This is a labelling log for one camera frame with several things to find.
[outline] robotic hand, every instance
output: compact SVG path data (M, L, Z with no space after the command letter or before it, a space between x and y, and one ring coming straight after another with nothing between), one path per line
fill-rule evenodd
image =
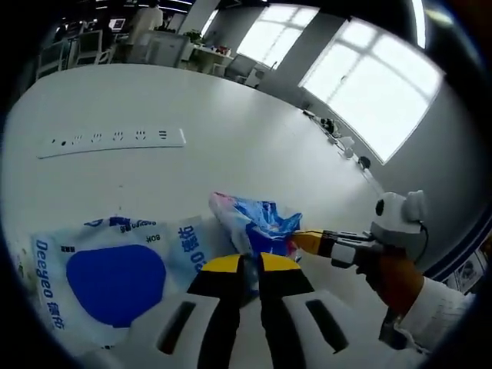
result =
M426 241L416 262L420 260L428 241L424 192L409 192L406 197L387 192L378 200L374 213L369 232L302 231L291 240L310 254L331 258L334 266L349 268L353 264L365 266L379 254L409 254L406 251L412 251L424 231Z
M244 257L209 261L187 293L165 298L132 322L125 341L80 357L83 367L226 369L244 299ZM415 350L396 351L367 328L367 317L328 291L315 291L298 264L258 257L261 324L273 368L414 368ZM241 367L270 367L251 352Z
M406 197L385 193L374 213L370 232L305 231L296 233L292 241L310 254L331 258L336 267L357 265L357 273L366 275L381 300L394 312L405 315L424 285L424 276L407 258L408 254L415 254L416 244L423 244L422 231L424 247L415 263L427 248L424 193L410 192Z
M371 277L369 283L378 288L381 298L404 313L413 301L393 292L405 282L387 276L396 268L398 273L411 275L412 281L418 278L413 263L404 255L421 233L423 193L412 192L407 197L383 194L375 214L371 232L308 231L295 234L293 240L307 252L331 258L334 265L347 268L356 264ZM380 342L364 329L363 314L328 291L315 291L294 261L262 253L257 269L261 323L274 368L352 369L371 363L371 367L402 369L417 367L423 359L414 350L395 351ZM101 349L80 357L83 366L229 367L246 295L244 270L244 256L209 261L187 293L170 296L138 317L127 339L110 351ZM374 278L377 273L383 273L384 278Z

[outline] office chair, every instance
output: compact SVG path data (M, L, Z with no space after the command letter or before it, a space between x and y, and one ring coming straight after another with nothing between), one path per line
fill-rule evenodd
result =
M40 77L50 75L55 71L61 71L63 63L63 46L65 41L59 41L43 49L38 57L38 69L36 70L36 81Z
M78 54L74 66L87 64L102 64L111 62L112 48L105 52L102 48L102 31L83 33L78 36Z
M214 64L212 74L244 84L256 64L257 62L255 60L237 54L227 67L222 64Z

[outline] blue plastic bag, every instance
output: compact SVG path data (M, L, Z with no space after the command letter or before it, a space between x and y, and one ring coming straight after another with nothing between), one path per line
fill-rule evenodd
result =
M288 237L300 228L301 213L283 218L272 201L236 198L218 192L210 196L208 203L239 254L258 256L267 252L297 258L297 248Z

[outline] desk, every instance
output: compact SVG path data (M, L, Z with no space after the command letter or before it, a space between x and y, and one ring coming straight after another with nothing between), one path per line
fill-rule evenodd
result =
M182 128L187 144L36 158L51 132L139 122ZM238 83L176 68L90 65L41 78L12 109L3 146L2 220L13 254L29 250L34 231L114 214L212 218L213 191L278 201L301 211L309 227L363 231L378 196L356 163L341 158L301 110ZM379 335L385 309L361 276L333 270L327 259L304 257L301 265L315 287L364 307ZM253 367L244 357L269 358L258 301L241 312L231 367Z
M210 48L204 46L194 45L194 53L198 53L200 62L198 66L198 71L200 73L209 74L215 63L222 64L226 60L232 60L233 58L220 52L214 52Z

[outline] person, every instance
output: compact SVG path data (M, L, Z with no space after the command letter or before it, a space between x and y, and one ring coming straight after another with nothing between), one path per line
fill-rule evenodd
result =
M164 16L158 7L158 0L151 0L148 8L139 9L135 17L130 22L130 35L126 41L125 54L128 57L131 49L138 38L146 31L153 31L162 26Z
M397 330L428 351L457 325L474 299L424 277L404 254L380 256L375 268L362 265L357 273L366 274L380 299L400 316Z
M109 22L111 18L108 14L104 14L98 22L95 24L94 31L102 31L102 42L101 42L101 50L108 50L113 44L113 30L109 27Z

